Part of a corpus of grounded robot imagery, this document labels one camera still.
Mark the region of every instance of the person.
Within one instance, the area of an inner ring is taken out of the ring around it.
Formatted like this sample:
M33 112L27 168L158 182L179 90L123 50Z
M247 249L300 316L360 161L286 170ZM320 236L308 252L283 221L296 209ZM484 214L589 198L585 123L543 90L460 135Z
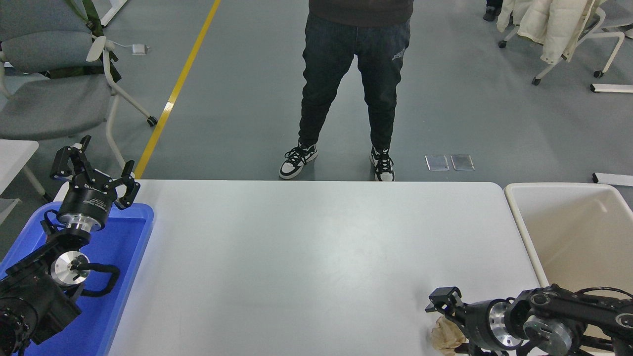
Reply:
M356 55L368 106L375 180L394 181L389 148L413 0L310 0L308 6L298 145L285 154L279 176L292 179L317 157L325 117Z
M501 7L503 0L486 0L486 13L484 13L484 20L494 21L501 13Z

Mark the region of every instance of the sneaker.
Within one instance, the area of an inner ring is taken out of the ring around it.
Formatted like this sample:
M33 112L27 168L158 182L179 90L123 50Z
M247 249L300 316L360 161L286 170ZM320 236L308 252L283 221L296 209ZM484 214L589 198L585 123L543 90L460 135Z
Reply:
M484 14L484 20L494 21L494 18L499 16L501 8L495 8L494 6L486 6L486 13Z
M370 155L372 165L375 167L374 177L378 182L393 182L396 180L394 176L394 162L389 158L389 149L376 150L372 147Z
M279 169L279 177L283 179L295 178L303 166L317 157L318 151L315 144L310 147L299 145L285 153L284 164Z

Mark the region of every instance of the gray floor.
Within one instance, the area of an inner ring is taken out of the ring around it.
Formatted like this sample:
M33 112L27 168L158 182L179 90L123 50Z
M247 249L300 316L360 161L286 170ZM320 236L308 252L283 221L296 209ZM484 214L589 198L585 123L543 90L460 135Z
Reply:
M153 115L160 116L211 6L130 0L106 29L119 43L151 47L147 56L119 49L116 67L120 85ZM546 66L541 47L515 39L498 48L503 35L481 19L483 11L483 0L415 2L392 140L396 179L503 187L590 182L593 172L633 174L633 96L589 91L593 82L633 84L633 40L625 41L601 79L592 73L602 69L613 39L586 41L570 63L533 86L533 76ZM307 1L223 1L142 178L278 179L284 153L297 139L307 14ZM297 179L372 180L367 106L355 67L332 105L318 159ZM7 82L18 87L30 79L11 76ZM127 159L141 157L152 131L121 103L115 139ZM89 133L93 167L117 175L103 127ZM54 152L78 140L41 142L31 159L51 193L60 186L46 178ZM427 169L425 155L451 154L471 155L475 170ZM618 190L633 205L633 188ZM23 200L0 226L4 255L42 201L23 175L1 197Z

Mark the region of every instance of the jeans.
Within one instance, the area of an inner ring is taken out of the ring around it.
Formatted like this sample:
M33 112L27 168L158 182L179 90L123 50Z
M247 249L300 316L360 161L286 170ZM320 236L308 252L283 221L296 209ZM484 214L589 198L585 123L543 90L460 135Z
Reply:
M486 6L492 6L493 8L500 8L503 5L503 0L486 0Z
M372 144L376 149L389 148L396 113L396 86L401 80L410 34L409 20L389 27L355 27L308 15L299 144L317 143L341 79L356 55L365 88Z

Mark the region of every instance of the yellow floor line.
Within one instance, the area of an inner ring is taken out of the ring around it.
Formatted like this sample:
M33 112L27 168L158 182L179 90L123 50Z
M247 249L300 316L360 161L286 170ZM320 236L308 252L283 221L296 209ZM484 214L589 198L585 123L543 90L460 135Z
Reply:
M149 141L147 142L147 146L145 146L145 150L143 151L141 160L139 161L139 164L136 166L136 170L134 171L134 175L136 179L140 179L142 177L143 172L145 171L145 167L147 167L147 163L149 162L149 159L152 156L152 153L154 152L154 148L156 147L156 143L158 142L158 139L160 138L160 135L163 132L163 128L165 127L165 124L167 123L167 119L169 118L169 115L172 113L173 106L176 103L176 100L178 99L180 90L182 89L182 86L185 83L187 76L189 75L189 70L191 69L191 65L194 63L194 60L196 59L198 50L200 50L200 46L202 45L202 42L204 41L204 37L206 36L207 30L209 29L209 26L211 25L211 21L213 21L213 17L215 16L216 11L218 10L220 1L221 0L215 0L215 2L213 3L213 7L211 7L211 11L209 11L209 15L206 17L206 20L204 21L204 25L202 26L202 29L200 30L200 33L198 34L196 43L194 43L194 47L191 49L191 52L189 53L189 57L187 58L185 67L183 67L182 71L180 72L180 76L178 77L178 80L176 81L176 85L173 87L172 94L169 95L169 100L167 101L167 104L165 104L163 113L160 115L160 118L158 119L158 124L154 128L154 132L152 133L152 136L149 138Z

